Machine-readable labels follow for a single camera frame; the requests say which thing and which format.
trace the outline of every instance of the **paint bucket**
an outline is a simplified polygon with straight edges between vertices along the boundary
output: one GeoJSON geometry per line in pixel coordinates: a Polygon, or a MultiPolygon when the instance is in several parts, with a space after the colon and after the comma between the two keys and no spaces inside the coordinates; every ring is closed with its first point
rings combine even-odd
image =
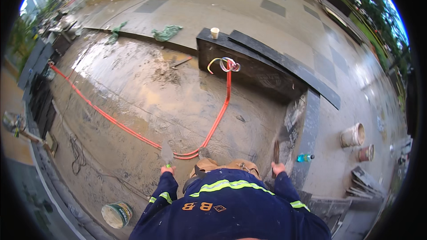
{"type": "Polygon", "coordinates": [[[360,162],[371,162],[375,157],[375,146],[370,145],[359,150],[359,161],[360,162]]]}
{"type": "Polygon", "coordinates": [[[218,34],[220,34],[220,30],[216,27],[211,28],[211,36],[212,39],[218,39],[218,34]]]}
{"type": "Polygon", "coordinates": [[[133,215],[131,206],[123,201],[104,205],[101,213],[105,222],[116,229],[120,229],[128,225],[133,215]]]}
{"type": "Polygon", "coordinates": [[[345,129],[341,132],[341,146],[361,146],[365,142],[365,128],[361,123],[345,129]]]}

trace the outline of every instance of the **navy blue work uniform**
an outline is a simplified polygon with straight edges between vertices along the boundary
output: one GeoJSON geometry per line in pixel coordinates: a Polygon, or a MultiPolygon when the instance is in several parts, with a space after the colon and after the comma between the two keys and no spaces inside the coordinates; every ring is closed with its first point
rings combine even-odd
{"type": "Polygon", "coordinates": [[[329,228],[310,213],[285,172],[274,193],[252,174],[216,169],[189,185],[165,172],[129,239],[331,239],[329,228]]]}

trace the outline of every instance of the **worker's hand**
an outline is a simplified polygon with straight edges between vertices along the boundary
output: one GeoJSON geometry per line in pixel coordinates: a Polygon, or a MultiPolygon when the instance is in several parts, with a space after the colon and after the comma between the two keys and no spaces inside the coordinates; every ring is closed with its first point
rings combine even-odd
{"type": "Polygon", "coordinates": [[[283,163],[275,164],[274,162],[271,163],[271,168],[273,168],[273,173],[279,175],[282,171],[285,171],[285,165],[283,163]]]}
{"type": "Polygon", "coordinates": [[[172,167],[170,167],[170,168],[167,168],[166,166],[163,166],[161,169],[160,169],[160,172],[163,174],[164,172],[170,172],[170,173],[172,173],[172,175],[175,175],[175,169],[176,169],[176,167],[175,166],[172,166],[172,167]]]}

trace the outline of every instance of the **green cloth rag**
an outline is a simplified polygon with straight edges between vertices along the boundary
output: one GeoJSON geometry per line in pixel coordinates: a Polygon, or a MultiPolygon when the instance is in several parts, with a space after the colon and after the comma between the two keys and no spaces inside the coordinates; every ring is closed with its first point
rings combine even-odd
{"type": "Polygon", "coordinates": [[[115,27],[111,30],[112,35],[108,38],[106,45],[112,45],[117,41],[117,38],[119,38],[119,31],[126,23],[128,22],[122,22],[119,27],[115,27]]]}
{"type": "Polygon", "coordinates": [[[166,25],[162,32],[153,29],[151,32],[154,34],[153,37],[159,42],[164,42],[171,39],[178,33],[183,27],[179,25],[166,25]]]}

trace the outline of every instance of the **blue plastic bottle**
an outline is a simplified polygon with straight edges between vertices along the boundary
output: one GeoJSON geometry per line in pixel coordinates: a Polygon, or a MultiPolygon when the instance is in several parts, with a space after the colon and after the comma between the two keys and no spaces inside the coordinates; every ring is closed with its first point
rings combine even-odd
{"type": "Polygon", "coordinates": [[[299,155],[296,158],[297,162],[309,162],[310,160],[312,160],[314,158],[314,155],[310,155],[310,154],[302,154],[299,155]]]}

